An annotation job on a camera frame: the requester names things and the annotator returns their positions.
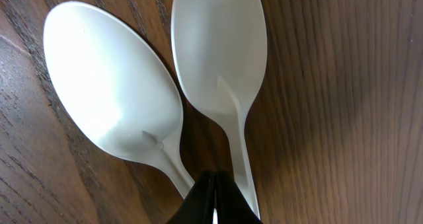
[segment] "spoon bowl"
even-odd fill
[[[163,171],[183,198],[193,179],[180,160],[182,103],[169,72],[130,27],[80,2],[52,9],[44,53],[54,89],[99,148]]]
[[[172,49],[190,103],[228,136],[235,182],[260,218],[244,139],[267,60],[260,0],[173,0]]]

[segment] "table surface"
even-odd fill
[[[69,0],[0,0],[0,223],[165,223],[170,180],[93,145],[42,49]],[[136,29],[174,74],[173,0],[77,0]],[[423,0],[262,0],[268,63],[245,137],[264,223],[423,223]],[[182,160],[231,171],[222,129],[186,99]]]

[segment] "plastic spoon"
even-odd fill
[[[260,0],[173,0],[172,49],[191,104],[217,122],[231,148],[235,182],[260,218],[244,126],[266,70]]]
[[[182,103],[154,51],[109,13],[67,2],[47,16],[44,53],[81,131],[115,157],[163,171],[185,198],[194,181],[180,160]]]

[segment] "wood grain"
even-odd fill
[[[165,223],[154,168],[93,145],[42,49],[69,0],[0,0],[0,223]],[[76,0],[116,15],[174,73],[173,0]],[[423,223],[423,0],[262,0],[268,64],[245,128],[264,223]],[[231,171],[221,128],[184,101],[182,161]]]

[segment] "wooden table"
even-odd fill
[[[69,0],[0,0],[0,223],[165,223],[158,170],[69,119],[42,49]],[[77,0],[136,29],[174,73],[172,0]],[[264,223],[423,223],[423,0],[262,0],[268,64],[245,135]],[[231,170],[221,128],[186,102],[181,155]]]

